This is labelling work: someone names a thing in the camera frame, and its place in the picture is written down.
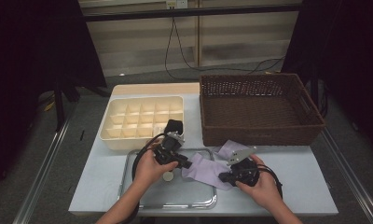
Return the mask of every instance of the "tray compartment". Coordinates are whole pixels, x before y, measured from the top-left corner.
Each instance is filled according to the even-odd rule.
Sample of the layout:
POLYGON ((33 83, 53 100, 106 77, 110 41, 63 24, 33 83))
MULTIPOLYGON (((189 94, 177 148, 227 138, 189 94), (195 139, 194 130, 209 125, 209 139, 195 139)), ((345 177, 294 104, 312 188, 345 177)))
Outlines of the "tray compartment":
POLYGON ((109 148, 127 153, 162 133, 169 119, 184 122, 181 96, 115 99, 108 103, 100 137, 109 148))

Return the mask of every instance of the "purple cloth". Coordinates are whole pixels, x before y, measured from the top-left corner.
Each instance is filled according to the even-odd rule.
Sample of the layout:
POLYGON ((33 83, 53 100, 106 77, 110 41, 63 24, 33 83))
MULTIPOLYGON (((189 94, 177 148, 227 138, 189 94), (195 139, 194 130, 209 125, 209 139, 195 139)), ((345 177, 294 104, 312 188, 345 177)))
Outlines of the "purple cloth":
POLYGON ((233 188, 231 184, 224 183, 218 178, 219 174, 230 171, 230 168, 225 164, 206 160, 200 153, 196 153, 189 160, 192 161, 192 165, 189 169, 183 168, 181 170, 181 176, 183 178, 190 177, 222 190, 230 190, 233 188))
POLYGON ((214 154, 219 157, 222 157, 225 160, 228 160, 232 156, 233 152, 247 148, 248 147, 245 145, 233 142, 231 140, 227 140, 227 142, 223 146, 214 149, 214 154))

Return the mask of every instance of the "person's left hand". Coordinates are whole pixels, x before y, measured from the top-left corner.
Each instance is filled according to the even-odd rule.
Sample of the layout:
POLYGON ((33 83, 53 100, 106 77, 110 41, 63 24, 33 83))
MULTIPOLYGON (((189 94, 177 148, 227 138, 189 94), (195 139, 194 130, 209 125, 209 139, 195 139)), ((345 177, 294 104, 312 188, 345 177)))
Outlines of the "person's left hand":
POLYGON ((177 165, 177 161, 160 165, 155 160, 151 147, 149 147, 137 165, 134 181, 150 186, 158 181, 165 172, 173 170, 177 165))

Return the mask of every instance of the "wicker basket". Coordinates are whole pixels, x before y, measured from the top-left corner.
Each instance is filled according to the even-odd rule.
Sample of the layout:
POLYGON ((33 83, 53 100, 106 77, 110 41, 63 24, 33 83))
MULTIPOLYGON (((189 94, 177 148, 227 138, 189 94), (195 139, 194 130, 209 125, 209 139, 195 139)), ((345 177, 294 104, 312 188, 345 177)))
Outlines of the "wicker basket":
POLYGON ((295 74, 200 77, 203 144, 308 146, 325 122, 295 74))

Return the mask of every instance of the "metal tray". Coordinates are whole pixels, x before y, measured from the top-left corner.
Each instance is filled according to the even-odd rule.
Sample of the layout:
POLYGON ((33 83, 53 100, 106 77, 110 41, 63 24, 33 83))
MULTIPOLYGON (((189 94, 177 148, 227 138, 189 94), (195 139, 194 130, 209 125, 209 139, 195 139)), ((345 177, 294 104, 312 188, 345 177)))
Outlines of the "metal tray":
MULTIPOLYGON (((131 185, 131 169, 139 150, 128 154, 125 172, 119 195, 122 195, 131 185)), ((195 153, 200 153, 204 159, 213 161, 213 154, 207 148, 180 149, 178 153, 191 158, 195 153)), ((153 184, 140 200, 140 208, 163 209, 194 209, 211 208, 216 202, 216 189, 213 186, 183 178, 181 169, 173 170, 174 178, 170 182, 162 178, 153 184)))

